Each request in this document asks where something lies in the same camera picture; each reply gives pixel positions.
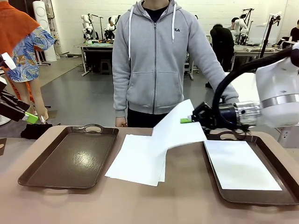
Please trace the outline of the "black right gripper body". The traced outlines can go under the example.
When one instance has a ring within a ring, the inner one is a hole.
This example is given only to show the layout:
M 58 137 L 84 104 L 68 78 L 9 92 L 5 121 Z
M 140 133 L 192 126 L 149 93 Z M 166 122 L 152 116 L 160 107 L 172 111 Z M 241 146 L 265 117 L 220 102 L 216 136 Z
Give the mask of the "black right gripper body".
M 200 124 L 209 129 L 224 128 L 222 122 L 218 122 L 213 109 L 208 104 L 200 104 L 199 122 Z M 235 107 L 233 104 L 221 104 L 219 107 L 220 114 L 230 123 L 236 123 Z

